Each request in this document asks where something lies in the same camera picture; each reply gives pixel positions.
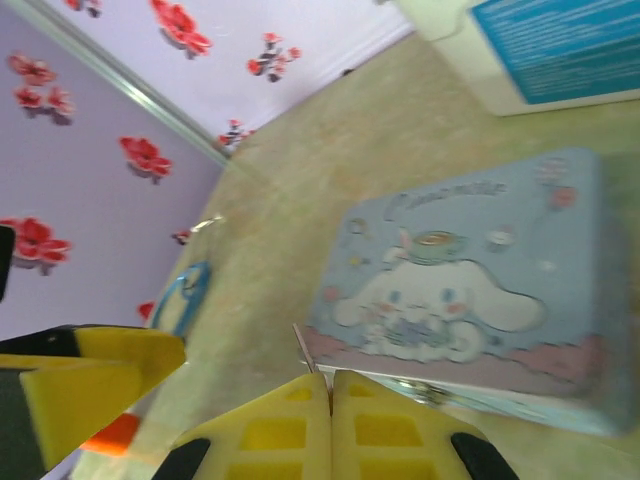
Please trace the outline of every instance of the blue label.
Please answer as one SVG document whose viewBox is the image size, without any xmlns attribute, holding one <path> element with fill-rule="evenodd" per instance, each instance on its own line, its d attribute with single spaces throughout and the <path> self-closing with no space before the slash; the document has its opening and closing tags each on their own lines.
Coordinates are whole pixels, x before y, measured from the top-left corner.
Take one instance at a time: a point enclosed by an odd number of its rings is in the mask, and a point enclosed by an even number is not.
<svg viewBox="0 0 640 480">
<path fill-rule="evenodd" d="M 640 88 L 640 0 L 490 0 L 472 14 L 529 104 Z"/>
</svg>

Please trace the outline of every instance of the yellow foam pad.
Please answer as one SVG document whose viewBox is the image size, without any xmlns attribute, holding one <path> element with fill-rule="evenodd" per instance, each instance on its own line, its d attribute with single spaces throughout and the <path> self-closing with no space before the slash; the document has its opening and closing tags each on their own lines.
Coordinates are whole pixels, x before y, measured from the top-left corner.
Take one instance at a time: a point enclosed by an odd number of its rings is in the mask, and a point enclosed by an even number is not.
<svg viewBox="0 0 640 480">
<path fill-rule="evenodd" d="M 324 376 L 299 377 L 187 432 L 175 448 L 203 438 L 211 445 L 189 480 L 329 480 L 331 417 Z M 154 478 L 179 477 L 165 469 Z"/>
<path fill-rule="evenodd" d="M 83 357 L 118 360 L 136 365 L 145 395 L 185 362 L 184 342 L 159 330 L 89 327 L 75 330 Z"/>
<path fill-rule="evenodd" d="M 117 418 L 142 385 L 137 366 L 123 362 L 0 355 L 0 368 L 24 370 L 20 383 L 47 470 Z"/>
<path fill-rule="evenodd" d="M 469 480 L 451 444 L 475 427 L 351 371 L 333 384 L 333 480 Z"/>
</svg>

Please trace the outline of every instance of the black rubber pad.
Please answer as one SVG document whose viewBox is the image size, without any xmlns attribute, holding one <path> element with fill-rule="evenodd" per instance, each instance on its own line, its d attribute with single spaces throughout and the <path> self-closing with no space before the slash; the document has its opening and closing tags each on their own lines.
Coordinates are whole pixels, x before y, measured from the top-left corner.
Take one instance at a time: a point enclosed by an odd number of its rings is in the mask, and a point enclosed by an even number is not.
<svg viewBox="0 0 640 480">
<path fill-rule="evenodd" d="M 15 243 L 16 232 L 13 228 L 0 226 L 0 302 L 7 288 Z"/>
<path fill-rule="evenodd" d="M 79 357 L 75 327 L 66 325 L 9 338 L 0 342 L 0 353 L 13 355 L 46 355 L 51 357 Z"/>
<path fill-rule="evenodd" d="M 518 480 L 500 452 L 486 440 L 469 433 L 454 433 L 451 444 L 472 480 Z"/>
<path fill-rule="evenodd" d="M 196 438 L 171 450 L 151 480 L 193 480 L 210 446 L 210 440 Z"/>
<path fill-rule="evenodd" d="M 0 478 L 38 480 L 46 472 L 20 383 L 24 370 L 0 369 Z"/>
</svg>

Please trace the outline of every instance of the blue tin box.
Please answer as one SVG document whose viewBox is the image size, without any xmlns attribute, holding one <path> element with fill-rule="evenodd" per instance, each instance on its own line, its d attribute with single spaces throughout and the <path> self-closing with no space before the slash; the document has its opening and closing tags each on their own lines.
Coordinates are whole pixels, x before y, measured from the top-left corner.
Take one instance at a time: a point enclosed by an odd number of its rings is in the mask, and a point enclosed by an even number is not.
<svg viewBox="0 0 640 480">
<path fill-rule="evenodd" d="M 588 433 L 633 424 L 629 250 L 567 148 L 345 215 L 305 340 L 430 403 Z"/>
</svg>

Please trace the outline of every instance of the orange part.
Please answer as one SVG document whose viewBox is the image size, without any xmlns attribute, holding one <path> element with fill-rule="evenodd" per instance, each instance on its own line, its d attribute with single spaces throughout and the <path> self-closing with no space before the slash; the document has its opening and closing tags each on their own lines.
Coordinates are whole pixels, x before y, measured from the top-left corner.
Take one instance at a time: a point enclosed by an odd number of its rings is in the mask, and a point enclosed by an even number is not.
<svg viewBox="0 0 640 480">
<path fill-rule="evenodd" d="M 108 427 L 103 428 L 83 445 L 83 450 L 121 457 L 127 452 L 140 426 L 140 419 L 130 413 L 123 413 Z"/>
</svg>

